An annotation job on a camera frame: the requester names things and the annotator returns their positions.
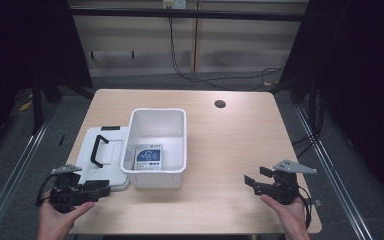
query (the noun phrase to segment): round hole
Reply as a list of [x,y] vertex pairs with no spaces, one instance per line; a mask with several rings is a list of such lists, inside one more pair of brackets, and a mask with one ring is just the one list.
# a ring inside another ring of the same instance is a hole
[[217,101],[214,103],[214,105],[216,105],[216,107],[218,107],[218,108],[224,108],[224,107],[226,107],[226,102],[223,101],[223,100],[217,100]]

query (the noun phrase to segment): wooden table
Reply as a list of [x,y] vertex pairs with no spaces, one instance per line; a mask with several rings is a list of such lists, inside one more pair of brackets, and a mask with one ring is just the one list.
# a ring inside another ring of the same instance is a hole
[[[215,106],[223,100],[224,108]],[[273,95],[258,92],[99,90],[68,158],[74,164],[87,129],[128,126],[135,108],[182,108],[187,114],[187,168],[179,189],[113,192],[77,220],[73,234],[258,234],[282,232],[277,215],[244,174],[296,157]],[[302,174],[299,185],[307,189]],[[313,208],[310,233],[321,230]]]

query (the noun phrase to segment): black handle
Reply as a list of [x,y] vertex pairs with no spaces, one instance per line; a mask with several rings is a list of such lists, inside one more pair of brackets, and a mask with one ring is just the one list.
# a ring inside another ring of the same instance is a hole
[[109,141],[107,139],[105,139],[102,135],[97,135],[96,136],[96,140],[95,140],[95,145],[93,145],[92,156],[90,157],[90,161],[93,164],[95,164],[96,166],[98,166],[99,168],[103,168],[104,167],[104,165],[102,165],[101,163],[96,161],[96,153],[98,152],[99,142],[101,140],[104,141],[104,143],[106,143],[106,144],[109,143]]

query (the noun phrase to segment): hand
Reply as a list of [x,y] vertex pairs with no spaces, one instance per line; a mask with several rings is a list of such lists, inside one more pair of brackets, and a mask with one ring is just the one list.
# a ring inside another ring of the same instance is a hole
[[299,197],[289,205],[282,205],[267,195],[261,195],[260,198],[277,213],[286,240],[310,239],[305,226],[304,203]]
[[39,210],[38,240],[62,240],[73,228],[74,221],[91,209],[95,203],[86,202],[69,213],[60,213],[49,203],[49,191]]

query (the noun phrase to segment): white plastic bin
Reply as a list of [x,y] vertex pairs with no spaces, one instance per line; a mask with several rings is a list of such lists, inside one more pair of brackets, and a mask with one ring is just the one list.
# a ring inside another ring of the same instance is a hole
[[[134,170],[138,144],[161,144],[161,170]],[[187,162],[186,112],[139,108],[130,117],[121,170],[135,188],[179,188]]]

